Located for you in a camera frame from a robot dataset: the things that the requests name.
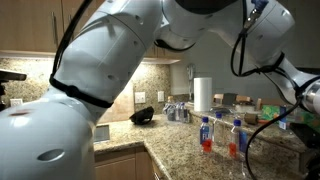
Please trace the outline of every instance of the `wall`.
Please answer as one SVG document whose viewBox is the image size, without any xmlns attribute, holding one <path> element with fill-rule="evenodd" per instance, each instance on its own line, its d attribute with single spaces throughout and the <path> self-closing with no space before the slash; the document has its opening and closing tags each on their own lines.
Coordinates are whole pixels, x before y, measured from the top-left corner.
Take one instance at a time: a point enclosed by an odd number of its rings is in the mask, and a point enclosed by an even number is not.
<svg viewBox="0 0 320 180">
<path fill-rule="evenodd" d="M 281 0 L 296 21 L 295 34 L 283 50 L 295 66 L 320 68 L 320 1 Z M 196 76 L 213 78 L 213 93 L 234 92 L 258 97 L 279 97 L 274 85 L 263 75 L 237 78 L 230 70 L 231 48 L 216 34 L 206 33 L 193 48 L 185 52 L 183 61 L 170 65 L 172 94 L 187 94 L 186 66 L 196 65 Z M 245 63 L 244 69 L 251 69 Z"/>
<path fill-rule="evenodd" d="M 0 58 L 1 69 L 13 70 L 27 74 L 26 81 L 10 81 L 3 84 L 6 88 L 6 95 L 2 97 L 3 101 L 9 105 L 10 99 L 13 98 L 22 98 L 24 102 L 39 99 L 49 86 L 48 80 L 52 71 L 52 65 L 52 59 Z M 157 91 L 164 91 L 165 100 L 167 99 L 167 96 L 170 95 L 169 65 L 141 64 L 137 68 L 130 82 L 130 86 L 133 86 L 131 87 L 133 92 L 146 92 L 146 103 L 135 104 L 135 111 L 148 106 L 153 106 L 156 114 L 162 112 L 164 102 L 157 102 Z"/>
</svg>

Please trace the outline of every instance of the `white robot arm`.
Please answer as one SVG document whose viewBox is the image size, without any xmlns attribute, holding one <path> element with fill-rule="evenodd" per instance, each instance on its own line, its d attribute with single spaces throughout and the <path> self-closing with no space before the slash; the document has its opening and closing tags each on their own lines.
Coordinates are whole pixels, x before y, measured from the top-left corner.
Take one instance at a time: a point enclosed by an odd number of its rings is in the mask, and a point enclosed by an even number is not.
<svg viewBox="0 0 320 180">
<path fill-rule="evenodd" d="M 246 4 L 253 9 L 249 0 Z M 64 51 L 48 92 L 0 113 L 0 179 L 94 179 L 95 125 L 148 47 L 155 42 L 184 51 L 207 30 L 234 46 L 243 29 L 241 11 L 239 0 L 105 1 Z M 290 13 L 270 0 L 248 29 L 248 57 L 258 67 L 275 64 L 293 25 Z M 298 86 L 314 78 L 285 58 L 278 64 Z M 296 102 L 287 78 L 266 75 L 289 102 Z M 320 114 L 319 88 L 312 82 L 303 104 Z M 78 97 L 77 91 L 89 98 Z"/>
</svg>

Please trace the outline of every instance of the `paper towel roll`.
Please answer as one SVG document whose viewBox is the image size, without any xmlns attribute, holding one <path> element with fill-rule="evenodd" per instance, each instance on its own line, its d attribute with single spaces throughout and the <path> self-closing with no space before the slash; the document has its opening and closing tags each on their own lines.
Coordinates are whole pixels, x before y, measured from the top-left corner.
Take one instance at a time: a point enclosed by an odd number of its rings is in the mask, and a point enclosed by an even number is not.
<svg viewBox="0 0 320 180">
<path fill-rule="evenodd" d="M 194 111 L 209 111 L 212 104 L 212 78 L 194 78 Z"/>
</svg>

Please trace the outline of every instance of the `kitchen cabinet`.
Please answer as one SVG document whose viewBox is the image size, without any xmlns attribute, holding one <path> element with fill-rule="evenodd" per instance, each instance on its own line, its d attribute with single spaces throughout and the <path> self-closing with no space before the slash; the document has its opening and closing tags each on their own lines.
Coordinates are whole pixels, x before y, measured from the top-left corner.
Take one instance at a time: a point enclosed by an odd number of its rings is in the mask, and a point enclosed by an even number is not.
<svg viewBox="0 0 320 180">
<path fill-rule="evenodd" d="M 61 22 L 60 0 L 1 0 L 0 50 L 55 52 Z"/>
<path fill-rule="evenodd" d="M 157 59 L 182 59 L 182 53 L 172 52 L 164 48 L 157 47 L 152 44 L 147 50 L 145 58 L 157 58 Z"/>
<path fill-rule="evenodd" d="M 95 156 L 96 180 L 154 179 L 151 158 L 144 147 Z"/>
<path fill-rule="evenodd" d="M 83 13 L 80 21 L 76 29 L 74 30 L 74 37 L 79 34 L 81 28 L 85 25 L 85 23 L 89 20 L 92 14 L 98 9 L 98 7 L 104 2 L 105 0 L 92 0 L 86 11 Z M 83 0 L 62 0 L 63 4 L 63 27 L 64 31 L 67 30 L 71 19 L 76 14 L 77 10 L 79 9 L 80 5 L 82 4 Z"/>
</svg>

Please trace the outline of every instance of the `tile backsplash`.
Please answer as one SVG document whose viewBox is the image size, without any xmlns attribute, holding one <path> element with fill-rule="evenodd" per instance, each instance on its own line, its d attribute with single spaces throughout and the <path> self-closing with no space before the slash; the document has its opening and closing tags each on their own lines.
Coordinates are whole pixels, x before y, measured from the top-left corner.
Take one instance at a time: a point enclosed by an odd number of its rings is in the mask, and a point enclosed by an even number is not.
<svg viewBox="0 0 320 180">
<path fill-rule="evenodd" d="M 49 86 L 52 65 L 52 59 L 0 58 L 0 69 L 27 74 L 26 81 L 10 81 L 3 84 L 6 95 L 2 96 L 2 100 L 9 105 L 10 99 L 14 98 L 22 98 L 24 102 L 39 99 Z M 134 104 L 135 111 L 152 106 L 155 114 L 162 112 L 165 102 L 158 102 L 157 92 L 164 91 L 165 101 L 170 95 L 169 65 L 141 64 L 133 74 L 130 83 L 133 86 L 133 93 L 146 93 L 146 103 Z"/>
</svg>

